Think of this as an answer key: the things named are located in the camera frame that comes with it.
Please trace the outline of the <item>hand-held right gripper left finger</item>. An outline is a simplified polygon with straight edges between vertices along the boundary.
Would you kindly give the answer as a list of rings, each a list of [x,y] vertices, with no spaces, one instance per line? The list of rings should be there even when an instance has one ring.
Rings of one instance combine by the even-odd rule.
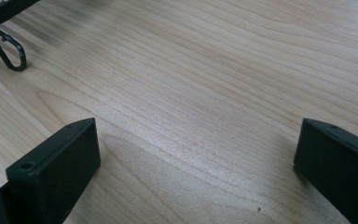
[[[64,126],[6,169],[9,220],[62,224],[100,166],[95,119]]]

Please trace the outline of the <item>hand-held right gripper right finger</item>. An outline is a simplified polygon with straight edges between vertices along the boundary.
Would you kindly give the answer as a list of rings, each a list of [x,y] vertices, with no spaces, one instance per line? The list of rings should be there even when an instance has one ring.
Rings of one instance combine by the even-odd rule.
[[[358,136],[304,119],[294,169],[351,223],[358,224]]]

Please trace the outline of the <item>black wire basket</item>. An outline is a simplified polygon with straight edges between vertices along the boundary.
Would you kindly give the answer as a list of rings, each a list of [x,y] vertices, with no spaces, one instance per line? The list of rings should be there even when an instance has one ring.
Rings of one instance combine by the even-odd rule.
[[[25,9],[31,7],[38,1],[39,0],[0,0],[0,24],[22,13]],[[3,63],[12,71],[23,71],[27,67],[27,59],[23,46],[11,35],[4,33],[2,30],[0,30],[0,37],[3,42],[10,43],[17,50],[20,57],[20,64],[18,66],[14,65],[0,46],[0,58]]]

